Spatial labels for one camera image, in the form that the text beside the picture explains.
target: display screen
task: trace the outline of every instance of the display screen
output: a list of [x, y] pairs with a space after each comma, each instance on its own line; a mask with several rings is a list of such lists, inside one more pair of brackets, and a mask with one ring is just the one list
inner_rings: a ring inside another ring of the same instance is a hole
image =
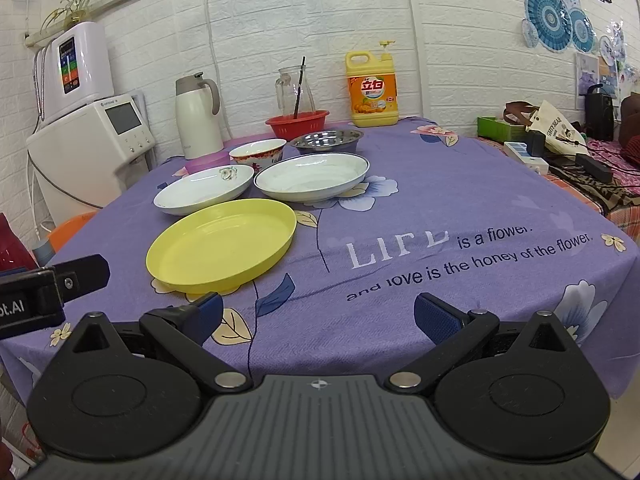
[[76, 44], [74, 38], [65, 41], [60, 45], [60, 72], [62, 76], [62, 87], [65, 94], [75, 90], [80, 86], [78, 77], [78, 62], [76, 61]]
[[131, 103], [106, 108], [105, 112], [107, 112], [107, 117], [118, 135], [128, 132], [130, 129], [142, 124]]

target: wall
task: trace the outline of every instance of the wall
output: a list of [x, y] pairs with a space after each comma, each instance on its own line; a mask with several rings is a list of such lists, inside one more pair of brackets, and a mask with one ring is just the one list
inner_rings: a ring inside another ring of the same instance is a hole
[[[58, 0], [43, 0], [42, 15]], [[428, 61], [431, 117], [463, 134], [478, 115], [511, 100], [548, 99], [571, 120], [575, 50], [524, 46], [523, 0], [417, 0]], [[636, 0], [582, 0], [598, 35], [622, 18], [630, 60], [640, 66]], [[317, 104], [332, 120], [348, 117], [344, 53], [392, 47], [401, 114], [421, 112], [418, 63], [408, 0], [209, 0], [212, 46], [231, 136], [265, 131], [277, 113], [276, 70], [307, 56]], [[108, 37], [117, 92], [142, 88], [160, 158], [180, 153], [174, 80], [196, 71], [215, 77], [204, 0], [136, 0], [100, 18]]]
[[[32, 55], [24, 46], [27, 17], [39, 23], [40, 0], [0, 0], [0, 211], [26, 244], [36, 240], [26, 178], [24, 139], [36, 123], [31, 82]], [[39, 219], [46, 213], [36, 199]]]

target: yellow detergent bottle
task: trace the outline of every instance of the yellow detergent bottle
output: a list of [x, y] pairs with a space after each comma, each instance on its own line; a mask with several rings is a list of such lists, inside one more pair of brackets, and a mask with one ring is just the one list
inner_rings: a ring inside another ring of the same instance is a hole
[[[378, 59], [367, 50], [352, 50], [344, 62], [347, 65], [351, 119], [356, 126], [389, 126], [398, 122], [398, 91], [394, 60], [386, 51], [395, 41], [380, 41], [385, 49]], [[353, 62], [357, 56], [366, 56], [365, 62]]]

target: green plant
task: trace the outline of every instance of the green plant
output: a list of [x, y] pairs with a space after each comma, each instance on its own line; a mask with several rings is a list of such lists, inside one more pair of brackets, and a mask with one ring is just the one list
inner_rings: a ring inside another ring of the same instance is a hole
[[61, 4], [65, 4], [64, 7], [53, 9], [42, 22], [40, 30], [55, 22], [63, 14], [65, 17], [68, 17], [74, 14], [82, 14], [86, 12], [87, 7], [89, 6], [89, 1], [90, 0], [60, 0]]

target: purple tablecloth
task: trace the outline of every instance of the purple tablecloth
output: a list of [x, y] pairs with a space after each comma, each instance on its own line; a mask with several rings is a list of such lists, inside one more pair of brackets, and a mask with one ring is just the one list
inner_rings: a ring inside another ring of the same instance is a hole
[[[358, 152], [364, 183], [299, 211], [292, 245], [265, 275], [226, 295], [225, 322], [205, 348], [254, 379], [267, 372], [384, 376], [433, 343], [414, 299], [428, 291], [503, 320], [554, 310], [582, 345], [608, 391], [624, 391], [640, 355], [638, 248], [568, 193], [475, 139], [415, 132], [427, 120], [368, 128]], [[297, 155], [285, 148], [285, 157]], [[100, 253], [109, 285], [70, 302], [66, 328], [0, 343], [26, 398], [80, 317], [113, 321], [193, 298], [167, 292], [145, 255], [176, 217], [152, 204], [174, 159], [100, 211], [56, 256]], [[242, 198], [261, 196], [251, 187]]]

